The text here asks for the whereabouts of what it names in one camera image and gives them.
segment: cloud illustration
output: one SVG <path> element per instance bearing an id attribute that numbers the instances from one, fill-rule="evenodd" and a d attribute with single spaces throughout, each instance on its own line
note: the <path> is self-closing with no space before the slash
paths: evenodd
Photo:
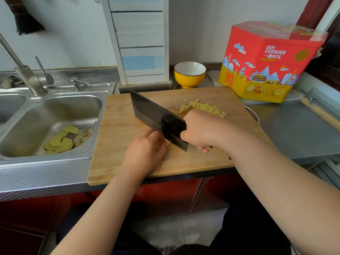
<path id="1" fill-rule="evenodd" d="M 237 65 L 238 67 L 240 67 L 240 64 L 238 63 L 238 61 L 236 60 L 236 59 L 234 59 L 234 60 L 232 60 L 234 63 L 235 63 L 235 65 Z"/>
<path id="2" fill-rule="evenodd" d="M 255 68 L 255 66 L 253 64 L 251 64 L 250 62 L 246 62 L 246 64 L 250 67 L 250 68 Z"/>
<path id="3" fill-rule="evenodd" d="M 239 51 L 240 53 L 245 54 L 244 46 L 241 46 L 240 43 L 235 44 L 234 47 L 235 47 L 236 49 L 238 49 L 238 51 Z"/>

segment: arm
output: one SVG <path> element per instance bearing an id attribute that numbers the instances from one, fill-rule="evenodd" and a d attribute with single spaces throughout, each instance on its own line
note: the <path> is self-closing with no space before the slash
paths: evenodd
<path id="1" fill-rule="evenodd" d="M 161 146 L 155 150 L 156 142 Z M 129 145 L 121 171 L 51 255 L 111 254 L 137 187 L 166 153 L 164 136 L 148 128 Z"/>
<path id="2" fill-rule="evenodd" d="M 194 109 L 181 138 L 216 146 L 286 236 L 306 254 L 340 254 L 340 191 L 228 120 Z"/>

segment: forearm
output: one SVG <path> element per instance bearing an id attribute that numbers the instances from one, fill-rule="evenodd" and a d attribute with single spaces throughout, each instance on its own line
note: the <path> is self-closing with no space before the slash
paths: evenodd
<path id="1" fill-rule="evenodd" d="M 219 148 L 287 237 L 307 254 L 338 254 L 340 192 L 252 134 L 224 127 L 233 135 Z"/>
<path id="2" fill-rule="evenodd" d="M 130 175 L 118 173 L 52 255 L 111 254 L 139 184 Z"/>

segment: black pants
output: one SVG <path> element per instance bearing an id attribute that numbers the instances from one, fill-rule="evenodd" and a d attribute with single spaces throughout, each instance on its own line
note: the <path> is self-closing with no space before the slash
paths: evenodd
<path id="1" fill-rule="evenodd" d="M 72 207 L 57 231 L 59 243 L 86 212 L 89 205 Z M 124 222 L 113 255 L 161 255 L 147 241 L 132 232 Z M 250 189 L 231 202 L 223 218 L 222 229 L 211 245 L 185 244 L 171 255 L 208 254 L 291 254 L 290 241 L 280 230 Z"/>

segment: hand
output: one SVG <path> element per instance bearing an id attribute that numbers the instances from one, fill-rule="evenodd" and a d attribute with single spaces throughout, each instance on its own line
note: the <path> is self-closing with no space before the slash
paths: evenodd
<path id="1" fill-rule="evenodd" d="M 198 146 L 204 153 L 209 152 L 206 146 L 217 146 L 220 137 L 218 130 L 226 122 L 221 117 L 198 109 L 191 110 L 185 115 L 184 120 L 187 130 L 181 132 L 181 139 Z"/>
<path id="2" fill-rule="evenodd" d="M 156 143 L 161 143 L 156 150 Z M 126 172 L 140 184 L 160 163 L 167 151 L 164 136 L 152 128 L 139 134 L 126 150 L 121 171 Z"/>

